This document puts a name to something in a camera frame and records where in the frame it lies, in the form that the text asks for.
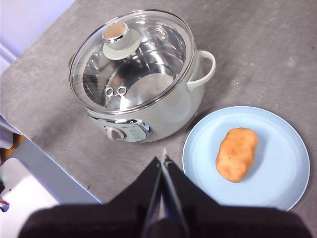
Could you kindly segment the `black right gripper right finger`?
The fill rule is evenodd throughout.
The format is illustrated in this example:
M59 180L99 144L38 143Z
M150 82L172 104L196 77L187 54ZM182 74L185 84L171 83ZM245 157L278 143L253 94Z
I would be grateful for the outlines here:
M167 155L161 159L176 214L191 238L309 238L302 219L275 208L220 205L198 188Z

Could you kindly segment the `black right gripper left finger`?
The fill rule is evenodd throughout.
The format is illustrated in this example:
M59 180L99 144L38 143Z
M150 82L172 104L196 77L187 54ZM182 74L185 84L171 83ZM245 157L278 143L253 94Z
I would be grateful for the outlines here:
M160 176L158 158L106 204L66 204L29 216L21 238L138 238Z

